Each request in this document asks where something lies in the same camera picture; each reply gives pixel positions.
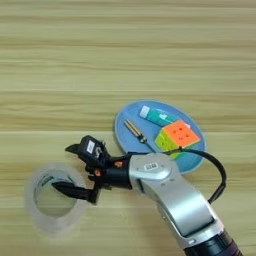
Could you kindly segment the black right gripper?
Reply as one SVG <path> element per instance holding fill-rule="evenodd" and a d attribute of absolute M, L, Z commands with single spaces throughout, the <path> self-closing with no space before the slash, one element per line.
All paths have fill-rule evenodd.
<path fill-rule="evenodd" d="M 77 155 L 85 163 L 85 171 L 94 186 L 86 189 L 70 182 L 53 182 L 52 186 L 64 195 L 96 204 L 101 189 L 132 188 L 128 172 L 130 157 L 111 157 L 104 147 L 95 147 L 89 152 L 84 144 L 69 145 L 65 151 Z"/>

